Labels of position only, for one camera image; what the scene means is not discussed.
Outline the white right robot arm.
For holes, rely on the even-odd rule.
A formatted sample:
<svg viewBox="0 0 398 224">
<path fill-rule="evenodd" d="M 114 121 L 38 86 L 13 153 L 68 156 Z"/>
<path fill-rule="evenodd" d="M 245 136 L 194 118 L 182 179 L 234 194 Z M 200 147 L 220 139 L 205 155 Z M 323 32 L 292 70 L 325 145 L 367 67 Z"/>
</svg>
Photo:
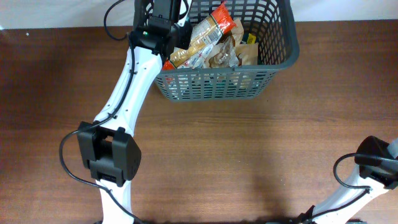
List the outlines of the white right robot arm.
<svg viewBox="0 0 398 224">
<path fill-rule="evenodd" d="M 354 169 L 346 180 L 338 177 L 340 162 L 352 157 Z M 341 156 L 333 165 L 340 187 L 326 200 L 310 207 L 294 223 L 348 223 L 366 204 L 397 188 L 397 140 L 388 143 L 368 136 L 355 153 Z"/>
</svg>

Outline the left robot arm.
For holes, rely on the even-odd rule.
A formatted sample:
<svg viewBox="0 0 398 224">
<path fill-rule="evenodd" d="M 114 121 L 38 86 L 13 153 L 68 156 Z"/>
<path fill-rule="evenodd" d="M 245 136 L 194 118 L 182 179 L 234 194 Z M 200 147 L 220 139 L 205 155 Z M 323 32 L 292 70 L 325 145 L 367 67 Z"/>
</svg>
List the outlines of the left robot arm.
<svg viewBox="0 0 398 224">
<path fill-rule="evenodd" d="M 191 1 L 136 1 L 134 28 L 128 32 L 126 61 L 119 80 L 92 123 L 81 122 L 77 136 L 84 168 L 99 189 L 102 223 L 140 223 L 131 208 L 131 181 L 141 163 L 133 139 L 152 82 L 176 47 L 187 49 Z"/>
</svg>

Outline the brown white snack bag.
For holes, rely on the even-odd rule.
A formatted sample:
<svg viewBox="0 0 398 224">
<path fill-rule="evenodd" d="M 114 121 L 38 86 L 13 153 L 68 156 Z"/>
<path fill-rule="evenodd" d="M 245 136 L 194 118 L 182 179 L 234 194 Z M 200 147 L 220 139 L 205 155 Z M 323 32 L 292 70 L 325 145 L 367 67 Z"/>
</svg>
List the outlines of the brown white snack bag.
<svg viewBox="0 0 398 224">
<path fill-rule="evenodd" d="M 236 26 L 222 36 L 212 48 L 205 59 L 203 68 L 226 68 L 241 65 L 241 59 L 236 55 L 236 48 L 243 39 L 244 29 L 240 19 L 235 19 L 234 23 Z"/>
</svg>

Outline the green coffee bag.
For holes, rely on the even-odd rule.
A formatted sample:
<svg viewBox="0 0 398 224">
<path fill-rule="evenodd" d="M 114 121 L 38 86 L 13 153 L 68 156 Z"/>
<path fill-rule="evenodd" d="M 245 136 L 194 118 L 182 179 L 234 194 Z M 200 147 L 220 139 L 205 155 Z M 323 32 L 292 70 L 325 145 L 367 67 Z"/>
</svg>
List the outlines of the green coffee bag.
<svg viewBox="0 0 398 224">
<path fill-rule="evenodd" d="M 241 44 L 255 44 L 257 37 L 251 33 L 244 33 Z"/>
</svg>

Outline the beige noodle packet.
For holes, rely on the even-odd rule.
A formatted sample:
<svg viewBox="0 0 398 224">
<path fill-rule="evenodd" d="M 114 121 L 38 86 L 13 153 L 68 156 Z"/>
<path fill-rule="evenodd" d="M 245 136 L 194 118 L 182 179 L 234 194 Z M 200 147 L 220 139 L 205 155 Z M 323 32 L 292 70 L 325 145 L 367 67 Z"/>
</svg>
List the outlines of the beige noodle packet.
<svg viewBox="0 0 398 224">
<path fill-rule="evenodd" d="M 239 44 L 234 48 L 235 56 L 229 61 L 232 68 L 243 65 L 257 65 L 259 44 Z M 251 82 L 251 77 L 242 72 L 234 72 L 232 82 L 239 89 L 245 90 Z"/>
</svg>

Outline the orange spaghetti packet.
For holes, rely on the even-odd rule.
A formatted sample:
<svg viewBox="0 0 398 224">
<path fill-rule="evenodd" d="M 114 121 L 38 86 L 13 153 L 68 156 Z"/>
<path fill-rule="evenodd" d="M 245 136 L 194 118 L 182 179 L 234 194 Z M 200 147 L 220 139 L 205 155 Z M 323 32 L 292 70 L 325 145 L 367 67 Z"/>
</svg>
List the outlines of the orange spaghetti packet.
<svg viewBox="0 0 398 224">
<path fill-rule="evenodd" d="M 170 60 L 176 66 L 181 65 L 192 55 L 218 41 L 236 24 L 232 20 L 225 3 L 218 6 L 206 19 L 202 20 L 192 30 L 190 45 L 187 50 L 178 49 L 170 55 Z"/>
</svg>

